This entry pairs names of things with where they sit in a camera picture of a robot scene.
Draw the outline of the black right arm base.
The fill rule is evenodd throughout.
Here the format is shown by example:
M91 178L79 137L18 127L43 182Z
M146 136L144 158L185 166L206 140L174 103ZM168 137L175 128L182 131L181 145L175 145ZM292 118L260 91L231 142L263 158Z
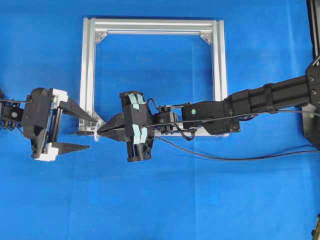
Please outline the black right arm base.
M313 61L306 69L311 103L302 108L307 113L302 117L303 135L317 149L320 148L320 2L306 2Z

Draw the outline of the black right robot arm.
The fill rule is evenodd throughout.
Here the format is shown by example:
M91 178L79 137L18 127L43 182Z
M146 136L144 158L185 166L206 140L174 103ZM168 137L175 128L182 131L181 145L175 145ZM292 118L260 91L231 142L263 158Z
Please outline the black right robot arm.
M320 106L320 75L307 73L286 81L266 84L256 89L233 93L222 101L201 101L177 105L181 109L182 125L173 105L158 106L152 113L149 101L139 91L122 92L122 111L100 126L96 134L127 146L127 160L150 159L155 132L163 135L179 133L192 141L203 127L210 135L240 131L240 122L249 121L261 113L275 114L280 109L311 104Z

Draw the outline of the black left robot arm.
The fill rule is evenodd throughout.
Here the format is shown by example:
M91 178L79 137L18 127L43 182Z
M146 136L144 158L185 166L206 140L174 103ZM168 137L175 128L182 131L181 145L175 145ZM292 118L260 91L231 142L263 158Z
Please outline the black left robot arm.
M35 88L26 100L9 100L0 93L0 128L18 128L30 140L31 157L38 161L55 161L58 155L87 149L86 145L58 142L62 115L94 122L66 91Z

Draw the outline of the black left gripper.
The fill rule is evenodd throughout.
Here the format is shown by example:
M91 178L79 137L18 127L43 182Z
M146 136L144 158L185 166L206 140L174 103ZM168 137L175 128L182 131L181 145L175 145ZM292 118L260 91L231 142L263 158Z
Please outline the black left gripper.
M55 88L35 88L27 96L22 120L23 136L30 140L31 157L38 161L55 161L58 154L67 154L71 152L88 149L88 145L80 145L66 142L47 143L48 127L53 110L57 110L62 102L62 111L65 115L97 122L87 112L85 112L64 90Z

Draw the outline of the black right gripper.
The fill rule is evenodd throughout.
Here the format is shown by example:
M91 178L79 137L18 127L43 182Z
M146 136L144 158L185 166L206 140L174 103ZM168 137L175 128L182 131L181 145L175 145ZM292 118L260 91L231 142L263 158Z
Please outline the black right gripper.
M120 93L119 97L122 112L104 123L97 132L102 137L127 142L128 162L149 160L152 158L155 131L148 127L152 124L152 114L144 94L131 90Z

